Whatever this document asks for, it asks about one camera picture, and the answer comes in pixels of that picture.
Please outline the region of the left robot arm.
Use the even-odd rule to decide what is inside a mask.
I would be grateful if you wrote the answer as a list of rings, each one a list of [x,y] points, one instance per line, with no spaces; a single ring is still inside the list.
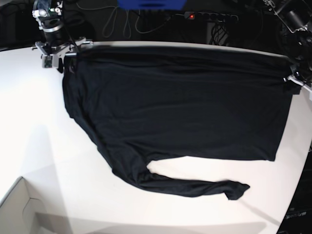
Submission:
[[[312,8],[307,0],[264,0],[268,7],[279,20],[281,26],[277,29],[276,40],[283,54],[292,63],[291,71],[286,80],[292,81],[301,88],[312,93]],[[288,36],[293,36],[302,46],[298,56],[291,50],[294,44],[282,44],[282,29],[287,28]]]

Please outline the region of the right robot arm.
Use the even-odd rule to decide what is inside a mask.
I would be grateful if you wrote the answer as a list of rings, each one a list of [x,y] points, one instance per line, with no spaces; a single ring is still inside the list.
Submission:
[[[34,1],[32,16],[45,41],[37,41],[32,49],[41,52],[43,68],[58,68],[65,56],[75,56],[81,48],[94,44],[82,33],[86,20],[82,13],[70,10],[66,16],[64,0]]]

